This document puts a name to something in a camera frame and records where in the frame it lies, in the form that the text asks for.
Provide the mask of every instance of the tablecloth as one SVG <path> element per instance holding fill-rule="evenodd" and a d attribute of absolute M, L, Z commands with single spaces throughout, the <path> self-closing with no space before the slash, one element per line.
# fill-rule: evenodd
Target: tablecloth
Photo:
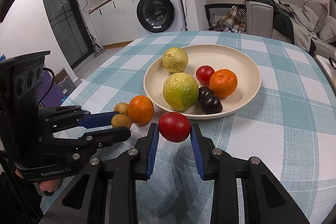
<path fill-rule="evenodd" d="M 262 82 L 256 97 L 238 112 L 193 121 L 204 136 L 233 157 L 260 157 L 313 224 L 336 203 L 336 98 L 325 76 L 306 52 L 289 43 L 245 34 L 189 31 L 150 34 L 133 41 L 93 72 L 64 105 L 91 113 L 113 111 L 119 102 L 145 95 L 149 66 L 170 47 L 217 44 L 235 48 L 258 65 Z M 156 122 L 160 112 L 156 112 Z M 132 125 L 127 142 L 102 148 L 102 160 L 117 157 L 145 136 L 149 125 Z M 77 138 L 84 128 L 56 133 Z M 72 178 L 44 199 L 45 212 Z M 244 222 L 241 183 L 239 219 Z M 213 182 L 197 174 L 190 139 L 171 143 L 160 137 L 154 173 L 136 183 L 139 223 L 209 223 Z"/>

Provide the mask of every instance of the sofa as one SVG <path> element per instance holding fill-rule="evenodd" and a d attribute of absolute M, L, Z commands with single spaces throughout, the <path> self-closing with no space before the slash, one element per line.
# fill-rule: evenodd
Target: sofa
<path fill-rule="evenodd" d="M 294 4 L 297 7 L 303 7 L 307 0 L 285 0 L 286 3 Z M 333 9 L 335 3 L 330 1 L 329 15 L 333 15 Z M 272 38 L 284 42 L 291 43 L 290 39 L 277 30 L 273 29 L 273 7 L 270 5 L 259 3 L 255 1 L 246 2 L 246 32 L 251 35 L 257 35 L 260 37 Z M 316 51 L 315 55 L 321 55 L 325 58 L 335 58 L 336 42 L 327 44 L 321 39 L 315 41 Z"/>

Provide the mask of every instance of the floor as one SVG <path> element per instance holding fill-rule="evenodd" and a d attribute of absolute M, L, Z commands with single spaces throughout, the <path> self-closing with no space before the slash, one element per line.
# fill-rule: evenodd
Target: floor
<path fill-rule="evenodd" d="M 98 67 L 100 67 L 103 63 L 105 63 L 111 56 L 115 55 L 118 51 L 120 51 L 123 47 L 111 48 L 105 50 L 102 54 L 97 56 L 96 58 L 92 58 L 89 62 L 87 62 L 83 67 L 79 70 L 73 70 L 78 78 L 86 79 L 91 73 L 93 73 Z"/>

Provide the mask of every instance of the red tomato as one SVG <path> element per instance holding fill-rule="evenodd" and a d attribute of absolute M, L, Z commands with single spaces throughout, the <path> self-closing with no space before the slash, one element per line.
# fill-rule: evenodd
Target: red tomato
<path fill-rule="evenodd" d="M 215 70 L 210 66 L 199 67 L 196 71 L 196 78 L 202 85 L 209 85 L 210 77 Z"/>
<path fill-rule="evenodd" d="M 188 138 L 191 124 L 181 113 L 167 112 L 159 119 L 159 131 L 166 140 L 179 143 Z"/>

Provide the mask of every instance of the tangerine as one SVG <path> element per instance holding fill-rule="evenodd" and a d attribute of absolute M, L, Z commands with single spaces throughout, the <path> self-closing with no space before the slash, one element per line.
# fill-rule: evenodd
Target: tangerine
<path fill-rule="evenodd" d="M 154 116 L 152 101 L 143 95 L 135 96 L 128 104 L 127 114 L 139 126 L 149 123 Z"/>
<path fill-rule="evenodd" d="M 220 69 L 210 77 L 210 88 L 218 97 L 228 97 L 237 88 L 237 76 L 228 69 Z"/>

